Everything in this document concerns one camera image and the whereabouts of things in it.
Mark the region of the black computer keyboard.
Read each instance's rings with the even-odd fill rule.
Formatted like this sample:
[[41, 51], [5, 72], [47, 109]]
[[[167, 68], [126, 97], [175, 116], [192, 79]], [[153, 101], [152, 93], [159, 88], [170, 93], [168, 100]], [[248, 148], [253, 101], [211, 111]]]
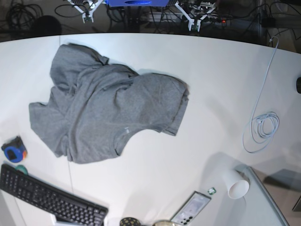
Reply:
[[81, 226], [102, 226], [106, 207], [89, 202], [40, 180], [8, 164], [2, 164], [0, 189], [28, 204]]

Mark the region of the white paper cup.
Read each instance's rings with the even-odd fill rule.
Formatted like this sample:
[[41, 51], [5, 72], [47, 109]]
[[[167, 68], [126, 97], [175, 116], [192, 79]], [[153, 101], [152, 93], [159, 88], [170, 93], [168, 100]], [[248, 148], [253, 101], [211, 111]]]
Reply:
[[240, 199], [249, 191], [249, 182], [234, 169], [225, 171], [222, 178], [231, 199]]

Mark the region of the green round object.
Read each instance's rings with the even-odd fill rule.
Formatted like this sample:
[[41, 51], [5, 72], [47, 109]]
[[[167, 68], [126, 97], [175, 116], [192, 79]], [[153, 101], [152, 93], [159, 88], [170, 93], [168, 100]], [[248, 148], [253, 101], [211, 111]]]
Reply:
[[22, 173], [25, 174], [25, 175], [28, 175], [28, 170], [27, 170], [26, 167], [23, 166], [23, 165], [17, 165], [17, 166], [15, 167], [15, 169], [16, 169], [17, 171], [22, 172]]

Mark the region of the black round object at edge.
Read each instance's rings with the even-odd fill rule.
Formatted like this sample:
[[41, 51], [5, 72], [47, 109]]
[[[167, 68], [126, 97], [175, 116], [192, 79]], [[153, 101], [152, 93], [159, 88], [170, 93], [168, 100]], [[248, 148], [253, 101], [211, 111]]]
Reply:
[[299, 94], [301, 94], [301, 77], [296, 80], [296, 90]]

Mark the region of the blue box with hole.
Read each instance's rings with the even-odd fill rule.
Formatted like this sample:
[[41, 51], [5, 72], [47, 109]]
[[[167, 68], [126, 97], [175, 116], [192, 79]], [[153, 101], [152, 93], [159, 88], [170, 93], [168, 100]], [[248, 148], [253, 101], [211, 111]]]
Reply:
[[125, 6], [154, 6], [154, 7], [165, 7], [172, 0], [105, 0], [106, 4], [111, 7], [125, 7]]

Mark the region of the smartphone in clear case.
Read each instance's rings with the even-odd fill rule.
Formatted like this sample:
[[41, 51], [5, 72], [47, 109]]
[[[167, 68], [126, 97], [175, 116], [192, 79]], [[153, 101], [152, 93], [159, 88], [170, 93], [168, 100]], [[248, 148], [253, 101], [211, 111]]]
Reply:
[[170, 221], [180, 226], [188, 226], [210, 201], [211, 197], [194, 191]]

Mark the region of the blue orange tape measure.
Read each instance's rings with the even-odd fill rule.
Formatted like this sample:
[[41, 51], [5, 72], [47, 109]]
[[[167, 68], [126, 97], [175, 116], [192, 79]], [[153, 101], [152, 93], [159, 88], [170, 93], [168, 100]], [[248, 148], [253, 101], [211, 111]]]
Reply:
[[1, 149], [5, 157], [12, 163], [19, 163], [27, 157], [27, 150], [20, 136], [4, 143]]

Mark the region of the black gold dotted round object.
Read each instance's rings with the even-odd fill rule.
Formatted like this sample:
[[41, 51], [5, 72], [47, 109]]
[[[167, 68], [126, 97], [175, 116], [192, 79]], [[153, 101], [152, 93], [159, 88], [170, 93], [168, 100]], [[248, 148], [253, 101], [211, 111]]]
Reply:
[[120, 220], [119, 223], [120, 226], [141, 226], [141, 223], [139, 220], [131, 217], [123, 218]]

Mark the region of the grey t-shirt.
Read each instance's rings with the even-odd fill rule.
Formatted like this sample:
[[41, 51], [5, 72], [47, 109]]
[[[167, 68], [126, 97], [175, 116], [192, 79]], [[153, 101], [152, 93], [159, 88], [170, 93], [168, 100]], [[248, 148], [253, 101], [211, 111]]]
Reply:
[[55, 156], [86, 164], [121, 156], [129, 139], [150, 129], [175, 136], [188, 87], [164, 74], [137, 74], [82, 45], [61, 45], [49, 101], [29, 105], [31, 129]]

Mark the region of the small green white chip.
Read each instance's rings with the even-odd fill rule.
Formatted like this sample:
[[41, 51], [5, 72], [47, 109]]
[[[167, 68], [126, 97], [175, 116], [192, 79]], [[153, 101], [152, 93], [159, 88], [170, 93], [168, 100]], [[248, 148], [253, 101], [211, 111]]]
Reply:
[[208, 192], [210, 195], [213, 195], [213, 194], [216, 193], [216, 189], [215, 189], [214, 187], [211, 187], [211, 188], [208, 189], [207, 192]]

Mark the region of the glass side table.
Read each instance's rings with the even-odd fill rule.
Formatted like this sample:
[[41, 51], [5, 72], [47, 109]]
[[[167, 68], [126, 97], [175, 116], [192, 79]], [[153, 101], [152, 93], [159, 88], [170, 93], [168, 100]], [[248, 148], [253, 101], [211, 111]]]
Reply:
[[236, 170], [250, 183], [247, 194], [233, 208], [239, 226], [301, 224], [300, 173], [281, 169], [266, 175], [246, 165], [239, 165]]

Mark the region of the gold rimmed round tin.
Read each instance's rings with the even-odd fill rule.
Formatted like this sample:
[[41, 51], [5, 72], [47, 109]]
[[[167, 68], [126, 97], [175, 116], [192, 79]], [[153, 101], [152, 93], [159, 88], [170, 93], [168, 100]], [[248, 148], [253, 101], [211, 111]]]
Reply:
[[155, 222], [153, 226], [175, 226], [175, 223], [169, 220], [160, 220]]

